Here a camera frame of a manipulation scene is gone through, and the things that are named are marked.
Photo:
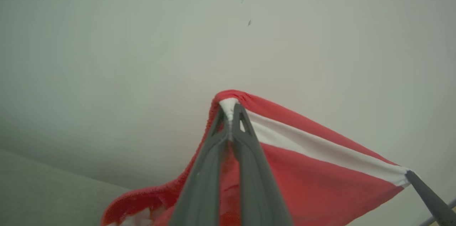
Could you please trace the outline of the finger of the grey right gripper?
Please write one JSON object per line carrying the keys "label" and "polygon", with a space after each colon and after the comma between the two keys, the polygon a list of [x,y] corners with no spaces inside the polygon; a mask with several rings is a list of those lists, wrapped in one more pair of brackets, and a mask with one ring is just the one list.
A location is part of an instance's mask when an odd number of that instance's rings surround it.
{"label": "finger of the grey right gripper", "polygon": [[455,226],[456,214],[425,182],[409,170],[405,177],[420,196],[429,212],[440,226]]}

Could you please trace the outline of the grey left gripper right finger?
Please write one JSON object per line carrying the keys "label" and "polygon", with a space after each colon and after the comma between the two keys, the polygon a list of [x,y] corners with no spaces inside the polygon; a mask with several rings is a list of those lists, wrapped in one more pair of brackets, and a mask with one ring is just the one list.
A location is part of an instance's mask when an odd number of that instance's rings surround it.
{"label": "grey left gripper right finger", "polygon": [[246,109],[236,104],[232,122],[233,149],[239,162],[242,226],[293,226],[287,205]]}

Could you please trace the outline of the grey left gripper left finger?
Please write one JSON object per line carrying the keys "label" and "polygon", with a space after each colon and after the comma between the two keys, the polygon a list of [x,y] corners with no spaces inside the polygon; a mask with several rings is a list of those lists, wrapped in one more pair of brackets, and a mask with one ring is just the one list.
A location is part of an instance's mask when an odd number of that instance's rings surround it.
{"label": "grey left gripper left finger", "polygon": [[222,108],[213,119],[176,203],[169,226],[218,226],[221,164],[228,141]]}

